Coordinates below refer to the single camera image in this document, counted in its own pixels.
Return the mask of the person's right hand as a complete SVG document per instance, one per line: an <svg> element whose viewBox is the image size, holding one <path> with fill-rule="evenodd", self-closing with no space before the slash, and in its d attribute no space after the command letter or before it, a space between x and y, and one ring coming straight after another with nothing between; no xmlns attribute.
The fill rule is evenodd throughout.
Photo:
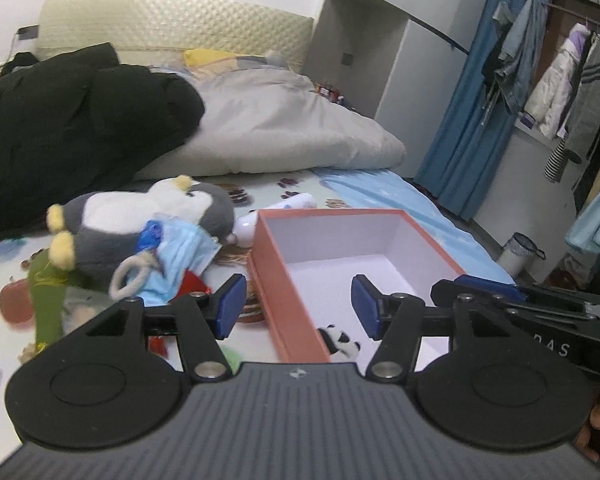
<svg viewBox="0 0 600 480"><path fill-rule="evenodd" d="M591 429L600 430L600 402L592 408L588 422L581 429L576 439L576 447L580 448L584 455L588 456L590 460L597 463L600 459L600 454L588 445L591 440Z"/></svg>

